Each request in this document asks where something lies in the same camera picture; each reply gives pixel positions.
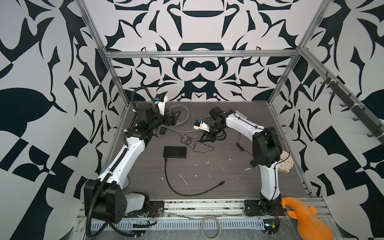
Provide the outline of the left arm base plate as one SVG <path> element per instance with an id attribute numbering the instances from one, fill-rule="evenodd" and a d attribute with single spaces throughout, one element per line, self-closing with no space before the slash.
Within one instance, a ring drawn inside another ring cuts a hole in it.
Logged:
<path id="1" fill-rule="evenodd" d="M 144 217 L 154 218 L 164 213 L 165 202 L 164 201 L 149 201 L 144 204 L 141 210 L 133 211 L 129 213 L 129 217 Z"/>

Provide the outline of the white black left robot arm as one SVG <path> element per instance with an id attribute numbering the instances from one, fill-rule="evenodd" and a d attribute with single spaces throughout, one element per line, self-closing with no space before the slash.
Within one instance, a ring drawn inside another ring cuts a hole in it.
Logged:
<path id="1" fill-rule="evenodd" d="M 84 186 L 85 216 L 109 223 L 119 223 L 128 213 L 143 209 L 146 195 L 123 189 L 134 163 L 160 126 L 174 126 L 180 111 L 170 111 L 165 103 L 142 103 L 135 110 L 131 127 L 125 130 L 124 144 L 112 163 L 96 180 Z"/>

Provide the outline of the black ribbed switch box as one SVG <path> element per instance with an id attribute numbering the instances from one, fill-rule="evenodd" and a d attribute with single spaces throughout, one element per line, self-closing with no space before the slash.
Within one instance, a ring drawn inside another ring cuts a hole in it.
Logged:
<path id="1" fill-rule="evenodd" d="M 163 157 L 165 159 L 169 159 L 169 158 L 185 159 L 187 157 L 187 147 L 165 146 Z"/>

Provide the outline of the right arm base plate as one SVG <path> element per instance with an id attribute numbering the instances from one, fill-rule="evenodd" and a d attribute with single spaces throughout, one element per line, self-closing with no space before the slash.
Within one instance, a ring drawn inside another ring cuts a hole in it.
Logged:
<path id="1" fill-rule="evenodd" d="M 282 207 L 280 199 L 268 201 L 262 200 L 245 200 L 244 214 L 249 217 L 276 215 L 284 216 L 285 209 Z"/>

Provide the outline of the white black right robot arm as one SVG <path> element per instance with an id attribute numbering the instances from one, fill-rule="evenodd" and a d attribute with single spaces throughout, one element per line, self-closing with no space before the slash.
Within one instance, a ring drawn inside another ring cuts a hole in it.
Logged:
<path id="1" fill-rule="evenodd" d="M 272 126 L 257 125 L 238 111 L 223 111 L 219 107 L 212 108 L 210 116 L 214 120 L 212 124 L 207 124 L 202 119 L 195 121 L 194 129 L 204 131 L 200 142 L 214 143 L 217 135 L 226 128 L 248 138 L 252 142 L 252 164 L 259 166 L 261 170 L 261 196 L 268 202 L 280 198 L 277 171 L 283 148 L 276 129 Z"/>

